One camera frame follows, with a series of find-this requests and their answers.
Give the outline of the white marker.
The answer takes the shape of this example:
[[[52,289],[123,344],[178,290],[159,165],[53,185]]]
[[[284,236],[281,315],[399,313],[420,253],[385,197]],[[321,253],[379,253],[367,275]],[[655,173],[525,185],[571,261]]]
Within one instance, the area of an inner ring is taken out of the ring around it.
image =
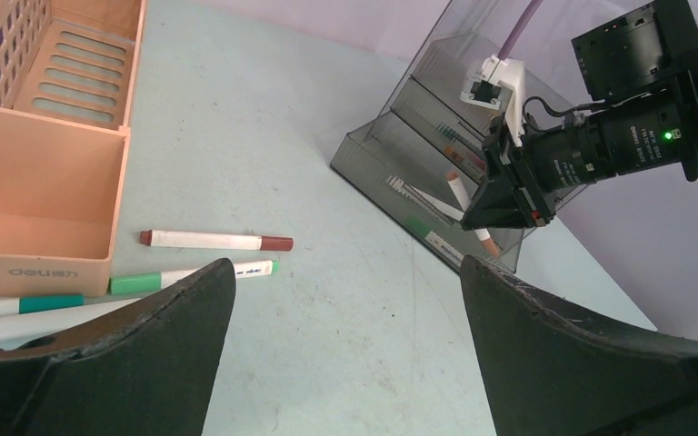
[[[399,176],[389,176],[386,183],[393,191],[418,205],[425,212],[431,214],[435,219],[440,220],[446,225],[453,225],[454,223],[460,222],[464,217],[464,213],[461,210],[415,188]]]

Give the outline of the clear plastic drawer cabinet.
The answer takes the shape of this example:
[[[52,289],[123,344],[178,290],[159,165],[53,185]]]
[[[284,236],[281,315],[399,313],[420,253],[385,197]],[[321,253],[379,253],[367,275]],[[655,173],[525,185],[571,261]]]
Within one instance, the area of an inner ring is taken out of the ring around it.
[[[459,173],[472,199],[485,174],[456,163],[444,148],[471,152],[484,161],[482,145],[496,116],[496,111],[460,100],[471,64],[500,52],[524,62],[526,92],[533,97],[527,110],[542,128],[555,127],[559,120],[545,111],[546,106],[560,111],[591,100],[573,52],[574,38],[650,2],[530,1],[507,30],[501,29],[495,1],[450,2],[384,109],[346,135],[332,168],[448,266],[456,269],[461,264],[449,262],[409,230],[404,224],[409,216],[425,223],[464,257],[480,257],[514,272],[524,236],[541,227],[487,229],[500,249],[496,259],[474,230],[465,230],[461,221],[446,225],[435,219],[393,191],[387,178],[399,176],[463,212],[447,173]]]

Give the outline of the brown cap marker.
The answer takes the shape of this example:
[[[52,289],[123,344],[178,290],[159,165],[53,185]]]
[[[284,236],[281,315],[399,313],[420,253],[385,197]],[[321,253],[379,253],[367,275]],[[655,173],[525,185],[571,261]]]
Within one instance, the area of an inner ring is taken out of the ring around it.
[[[469,195],[467,192],[464,182],[462,181],[459,173],[456,170],[452,170],[447,173],[446,175],[447,182],[454,194],[454,197],[456,198],[457,202],[459,203],[460,207],[463,209],[463,212],[466,213],[467,209],[469,208],[472,197]],[[484,249],[494,258],[498,259],[500,257],[500,249],[496,245],[495,241],[493,240],[491,234],[489,231],[485,228],[479,228],[475,229],[474,233],[477,235],[478,239],[480,240],[481,244],[483,245]]]
[[[141,231],[139,242],[149,247],[185,249],[288,252],[294,248],[290,237],[162,230]]]

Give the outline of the red marker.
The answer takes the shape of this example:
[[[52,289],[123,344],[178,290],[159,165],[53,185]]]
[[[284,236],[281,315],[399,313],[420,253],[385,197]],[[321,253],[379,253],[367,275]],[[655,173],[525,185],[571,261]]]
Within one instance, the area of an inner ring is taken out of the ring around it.
[[[452,146],[445,146],[444,153],[448,157],[452,158],[457,164],[464,164],[476,173],[485,174],[485,163],[477,155],[472,154],[471,152],[461,154]]]

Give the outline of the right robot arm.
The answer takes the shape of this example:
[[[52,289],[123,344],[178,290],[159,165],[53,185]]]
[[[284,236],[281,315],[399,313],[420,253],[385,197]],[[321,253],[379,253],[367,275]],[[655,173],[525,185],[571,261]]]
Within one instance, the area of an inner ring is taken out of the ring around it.
[[[685,1],[652,1],[572,41],[591,100],[544,129],[529,114],[524,63],[505,52],[473,64],[461,98],[496,111],[486,174],[461,225],[547,225],[565,191],[679,164],[698,179],[698,26]]]

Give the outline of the teal cap marker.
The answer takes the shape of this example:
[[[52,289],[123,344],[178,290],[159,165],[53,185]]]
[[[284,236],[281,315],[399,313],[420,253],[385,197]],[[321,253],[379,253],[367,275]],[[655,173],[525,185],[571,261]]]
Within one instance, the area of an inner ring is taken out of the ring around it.
[[[0,317],[71,308],[84,303],[85,297],[78,294],[0,298]]]

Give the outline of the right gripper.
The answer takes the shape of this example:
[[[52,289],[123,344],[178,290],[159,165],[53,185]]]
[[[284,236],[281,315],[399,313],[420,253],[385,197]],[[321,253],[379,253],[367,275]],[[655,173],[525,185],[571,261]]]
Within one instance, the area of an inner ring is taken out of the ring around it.
[[[524,150],[514,145],[503,117],[489,124],[483,143],[487,179],[479,186],[461,220],[465,230],[531,229],[555,217],[553,196],[545,193]]]

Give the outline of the purple cap marker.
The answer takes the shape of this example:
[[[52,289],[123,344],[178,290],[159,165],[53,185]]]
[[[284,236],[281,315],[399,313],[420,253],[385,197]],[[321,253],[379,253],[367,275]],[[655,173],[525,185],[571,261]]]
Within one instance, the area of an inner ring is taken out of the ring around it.
[[[138,301],[139,298],[125,299],[0,317],[0,342],[60,332]]]

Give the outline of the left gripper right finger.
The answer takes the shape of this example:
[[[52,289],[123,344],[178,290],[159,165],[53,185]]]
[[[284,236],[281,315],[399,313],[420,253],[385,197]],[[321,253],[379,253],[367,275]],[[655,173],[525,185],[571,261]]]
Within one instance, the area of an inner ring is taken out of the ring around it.
[[[500,435],[698,435],[698,341],[633,326],[482,259],[460,268]]]

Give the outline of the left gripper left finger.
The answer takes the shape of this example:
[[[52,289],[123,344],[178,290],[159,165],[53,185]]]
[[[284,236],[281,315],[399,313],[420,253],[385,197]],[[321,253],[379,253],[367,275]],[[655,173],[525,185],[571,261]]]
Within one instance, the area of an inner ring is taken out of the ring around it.
[[[198,435],[234,308],[227,259],[92,321],[0,349],[0,435]]]

